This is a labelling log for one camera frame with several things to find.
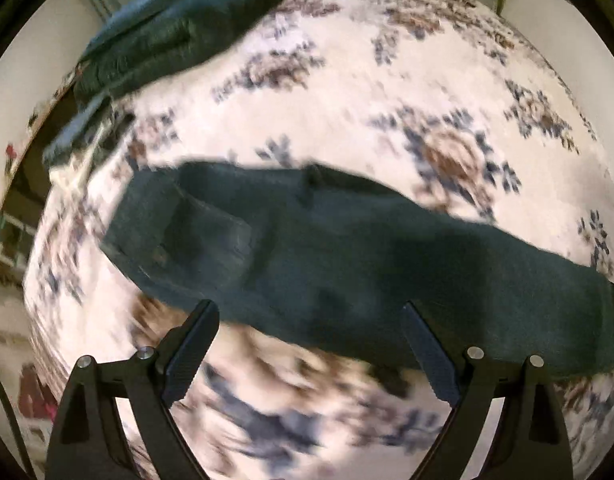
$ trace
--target red object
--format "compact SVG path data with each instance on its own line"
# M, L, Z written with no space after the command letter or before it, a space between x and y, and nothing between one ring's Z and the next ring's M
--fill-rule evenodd
M50 389L40 383L33 364L23 365L20 371L18 410L25 418L44 418L52 422L58 412L58 402Z
M14 145L11 142L7 145L5 153L7 153L8 158L11 160L14 160L18 156L16 150L14 150Z

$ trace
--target dark green towel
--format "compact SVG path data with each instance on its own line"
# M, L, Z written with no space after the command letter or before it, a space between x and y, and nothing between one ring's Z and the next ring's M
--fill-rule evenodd
M108 49L127 32L137 30L147 20L175 5L180 0L134 0L114 12L103 28L89 41L80 61L92 59Z
M101 245L147 294L304 347L417 365L402 306L465 346L556 378L614 369L614 285L486 224L323 166L141 170Z
M165 9L159 0L138 6L135 15L140 19L134 27L127 12L116 20L117 31L87 48L88 64L74 88L81 106L100 91L117 98L205 62L283 0L166 1Z

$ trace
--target green cloth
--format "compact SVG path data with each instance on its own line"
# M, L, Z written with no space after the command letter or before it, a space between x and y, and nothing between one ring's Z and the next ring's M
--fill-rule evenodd
M283 0L163 1L164 9L161 0L150 0L133 13L125 11L112 23L114 33L94 38L74 88L80 106L101 91L118 98L207 61Z
M491 225L324 166L190 162L134 174L101 244L145 293L307 348L417 363L402 306L492 358L555 378L614 369L614 285Z

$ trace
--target metal screw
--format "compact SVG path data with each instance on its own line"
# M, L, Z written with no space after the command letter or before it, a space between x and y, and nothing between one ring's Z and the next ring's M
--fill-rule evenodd
M485 352L482 351L482 348L478 348L478 346L470 346L467 349L467 355L472 359L482 359L485 357Z
M146 359L149 359L154 352L155 350L151 346L143 346L142 348L138 349L138 359L145 361Z
M543 358L540 357L540 355L532 355L529 358L529 362L536 368L542 368L543 365L545 364L545 361L543 361Z
M91 364L91 355L83 355L76 361L78 368L87 368Z

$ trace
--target floral pattern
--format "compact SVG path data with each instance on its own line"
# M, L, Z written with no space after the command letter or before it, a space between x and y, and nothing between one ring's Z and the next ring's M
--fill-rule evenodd
M315 46L305 43L291 52L273 50L251 57L239 74L212 90L216 102L224 101L235 88L253 90L273 88L290 91L293 86L307 88L310 68L319 68L325 60L315 54Z
M404 106L370 124L404 134L405 149L412 154L424 182L417 197L423 202L424 196L432 198L435 209L448 212L452 200L458 198L475 207L481 218L494 221L489 187L498 183L505 192L520 192L516 172L507 161L497 160L483 130L472 130L474 119L464 108L437 117Z
M286 0L220 56L117 104L135 120L96 171L81 168L90 152L74 154L74 175L88 177L54 187L28 264L37 367L56 398L80 355L127 358L186 317L146 298L98 247L145 166L319 162L614 281L614 185L602 147L549 63L476 2ZM549 149L558 141L566 150ZM614 371L558 389L583 479L612 444ZM138 469L155 479L119 406ZM419 371L222 323L171 412L212 478L336 480L380 464L378 475L396 480L420 464L449 408Z
M613 280L614 261L610 257L607 245L608 234L603 222L600 221L600 214L597 210L590 211L590 218L587 222L584 218L580 218L578 234L587 245L591 246L590 267L607 276L608 280Z
M516 104L505 112L505 117L508 120L516 119L520 134L525 139L531 136L534 128L536 128L551 139L560 139L562 147L569 152L574 150L579 153L570 135L572 127L552 110L546 95L542 91L539 90L534 95L532 91L520 87L511 80L507 80L505 83L514 96L514 101L516 101Z

